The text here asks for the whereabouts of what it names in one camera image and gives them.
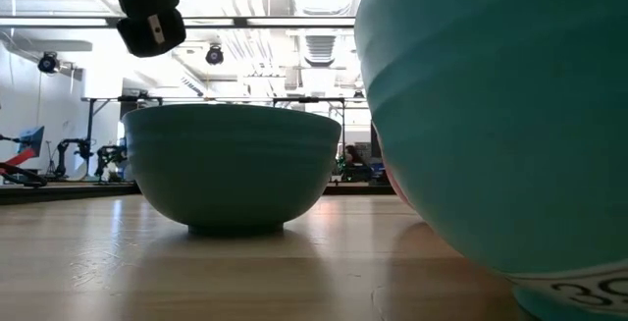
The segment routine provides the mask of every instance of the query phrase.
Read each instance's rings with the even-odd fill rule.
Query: ceiling
[[[354,16],[360,0],[183,0],[185,17]],[[117,0],[0,0],[1,16],[121,16]],[[214,96],[352,96],[361,88],[353,34],[347,29],[191,29],[172,52],[137,59],[126,52],[110,29],[0,29],[20,45],[43,40],[92,43],[92,53],[125,60],[126,86],[154,93],[190,96],[180,75]],[[225,62],[210,66],[205,54],[219,43]],[[62,58],[84,66],[84,53],[61,52]],[[312,67],[306,60],[334,60],[330,67]]]

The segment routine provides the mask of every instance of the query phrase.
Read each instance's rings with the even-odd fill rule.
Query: white wall
[[[354,144],[357,142],[370,142],[371,132],[366,130],[353,130],[351,127],[347,126],[346,132],[344,133],[344,141],[346,142],[346,144]]]
[[[10,53],[0,44],[0,134],[18,136],[20,132],[36,126],[45,126],[41,155],[26,161],[22,167],[45,173],[49,155],[46,140],[54,152],[64,138],[85,138],[87,135],[88,104],[84,96],[84,82],[64,75],[46,76],[30,60]],[[95,152],[104,144],[117,139],[120,105],[109,104],[94,117],[93,138]],[[0,160],[15,156],[17,146],[0,141]],[[78,158],[76,147],[66,152],[68,175],[75,173]],[[55,164],[58,157],[53,156]],[[90,174],[96,169],[95,155],[90,163]]]
[[[117,68],[118,65],[111,61],[107,62],[107,58],[105,58],[101,62],[95,62],[89,66],[88,69],[84,70],[84,97],[116,98],[122,95],[124,79],[120,69]],[[95,110],[104,105],[93,117],[91,134],[93,148],[91,151],[95,153],[103,145],[118,144],[120,103],[112,101],[105,105],[104,102],[96,102],[94,105]],[[97,167],[98,157],[94,154],[89,163],[89,174],[93,174]]]

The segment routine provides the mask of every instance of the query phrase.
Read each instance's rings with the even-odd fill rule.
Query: wood grain
[[[0,207],[0,319],[527,320],[395,196],[323,197],[283,234],[190,237],[141,196]]]

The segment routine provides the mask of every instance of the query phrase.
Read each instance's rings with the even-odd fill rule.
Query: person
[[[344,177],[347,181],[369,181],[371,168],[364,161],[354,145],[344,148]]]
[[[358,164],[358,166],[366,165],[364,159],[362,159],[362,157],[360,156],[360,153],[357,152],[355,145],[351,144],[344,148],[344,161],[347,164],[352,164],[353,166],[355,166],[356,164]]]

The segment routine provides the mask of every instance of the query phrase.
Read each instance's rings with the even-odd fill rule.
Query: ceramic bowl
[[[280,229],[327,185],[340,125],[246,105],[169,105],[123,118],[142,193],[193,233]]]
[[[408,201],[408,197],[405,195],[405,193],[403,193],[403,189],[401,189],[399,183],[394,178],[394,167],[386,160],[386,155],[384,155],[384,148],[382,146],[382,141],[379,138],[379,134],[377,141],[379,142],[380,148],[382,150],[382,161],[384,162],[384,168],[386,168],[386,176],[389,178],[389,183],[391,183],[392,190],[394,190],[394,193],[403,201],[403,203],[409,205],[410,207],[412,207],[412,209],[414,209],[414,206]]]
[[[408,200],[543,320],[628,316],[628,0],[362,0]]]

